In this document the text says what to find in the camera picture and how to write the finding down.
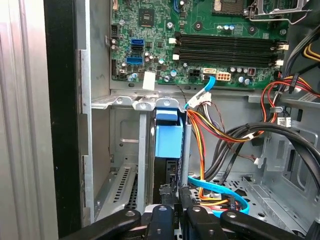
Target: metal bracket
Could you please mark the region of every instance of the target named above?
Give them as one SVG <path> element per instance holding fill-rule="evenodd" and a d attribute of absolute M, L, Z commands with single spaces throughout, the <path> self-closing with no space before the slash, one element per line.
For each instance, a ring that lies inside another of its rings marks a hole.
<path fill-rule="evenodd" d="M 109 95 L 92 101 L 93 109 L 105 110 L 109 106 L 132 107 L 136 111 L 152 112 L 155 108 L 174 108 L 181 113 L 186 110 L 179 106 L 178 100 L 171 97 L 146 97 L 146 96 L 125 96 Z"/>
<path fill-rule="evenodd" d="M 255 0 L 255 2 L 246 9 L 246 16 L 249 16 L 249 20 L 252 22 L 275 22 L 275 21 L 287 21 L 291 25 L 297 24 L 298 22 L 302 21 L 308 14 L 311 12 L 310 9 L 303 9 L 303 7 L 309 2 L 309 0 L 297 0 L 296 8 L 289 8 L 289 9 L 279 9 L 275 8 L 270 12 L 264 11 L 264 0 Z M 275 16 L 275 15 L 284 15 L 284 14 L 294 14 L 294 13 L 305 13 L 304 16 L 296 20 L 295 22 L 291 22 L 288 18 L 279 18 L 279 19 L 255 19 L 256 17 L 267 17 L 267 16 Z"/>

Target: ventilation grille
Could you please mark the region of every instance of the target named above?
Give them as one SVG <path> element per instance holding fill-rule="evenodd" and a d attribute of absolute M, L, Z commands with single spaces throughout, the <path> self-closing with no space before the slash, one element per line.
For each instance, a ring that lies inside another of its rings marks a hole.
<path fill-rule="evenodd" d="M 117 191 L 116 191 L 116 194 L 115 194 L 115 197 L 114 197 L 114 199 L 113 199 L 113 203 L 118 202 L 118 200 L 119 200 L 119 198 L 120 198 L 120 196 L 121 196 L 121 194 L 122 194 L 122 192 L 123 192 L 124 185 L 125 185 L 126 180 L 127 180 L 127 178 L 128 178 L 129 170 L 130 170 L 129 168 L 126 168 L 125 171 L 124 171 L 124 174 L 123 174 L 123 176 L 122 176 L 122 178 L 121 178 L 119 187 L 118 187 L 118 189 L 117 189 Z"/>

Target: sata port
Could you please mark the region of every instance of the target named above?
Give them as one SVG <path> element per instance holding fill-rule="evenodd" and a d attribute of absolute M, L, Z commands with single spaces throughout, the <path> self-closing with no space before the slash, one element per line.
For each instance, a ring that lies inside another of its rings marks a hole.
<path fill-rule="evenodd" d="M 131 39 L 132 45 L 144 46 L 145 40 L 144 39 Z"/>
<path fill-rule="evenodd" d="M 144 50 L 143 46 L 131 46 L 131 50 L 135 52 L 142 52 Z"/>

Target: motherboard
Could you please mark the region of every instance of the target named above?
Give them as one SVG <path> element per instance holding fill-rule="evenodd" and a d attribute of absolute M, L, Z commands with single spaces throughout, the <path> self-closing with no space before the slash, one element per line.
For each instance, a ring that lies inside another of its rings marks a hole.
<path fill-rule="evenodd" d="M 263 8 L 291 2 L 264 0 Z M 205 85 L 215 76 L 218 87 L 263 89 L 279 75 L 289 24 L 250 21 L 251 6 L 250 0 L 113 0 L 112 80 L 143 82 L 147 73 L 158 84 Z"/>

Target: screw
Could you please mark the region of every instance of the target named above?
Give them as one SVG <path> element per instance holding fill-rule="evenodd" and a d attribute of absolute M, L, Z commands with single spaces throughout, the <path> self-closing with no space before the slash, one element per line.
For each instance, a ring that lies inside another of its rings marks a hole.
<path fill-rule="evenodd" d="M 280 30 L 280 34 L 283 36 L 283 35 L 286 35 L 287 34 L 287 30 L 286 29 L 281 29 Z"/>
<path fill-rule="evenodd" d="M 172 28 L 174 27 L 174 24 L 173 24 L 172 22 L 168 22 L 168 23 L 166 24 L 166 27 L 167 27 L 168 29 L 172 29 Z"/>
<path fill-rule="evenodd" d="M 193 211 L 195 211 L 195 212 L 200 212 L 200 207 L 198 207 L 198 206 L 194 206 L 193 208 L 192 208 L 192 210 Z"/>
<path fill-rule="evenodd" d="M 119 24 L 120 24 L 120 26 L 124 26 L 124 25 L 126 24 L 126 22 L 125 22 L 125 20 L 121 19 L 121 20 L 119 21 Z"/>
<path fill-rule="evenodd" d="M 165 206 L 161 206 L 161 207 L 159 208 L 159 211 L 167 211 L 167 208 L 166 208 Z"/>
<path fill-rule="evenodd" d="M 169 101 L 169 100 L 165 100 L 165 101 L 164 101 L 164 105 L 165 105 L 165 106 L 169 106 L 169 105 L 170 105 L 170 101 Z"/>
<path fill-rule="evenodd" d="M 134 216 L 136 214 L 133 211 L 127 211 L 125 215 L 128 216 L 128 217 L 132 217 L 132 216 Z"/>
<path fill-rule="evenodd" d="M 229 218 L 232 218 L 232 219 L 234 219 L 237 215 L 235 214 L 235 213 L 233 213 L 233 212 L 228 212 L 227 214 L 226 214 Z"/>
<path fill-rule="evenodd" d="M 142 109 L 145 109 L 145 108 L 147 107 L 147 105 L 143 102 L 143 103 L 140 104 L 140 107 L 141 107 Z"/>

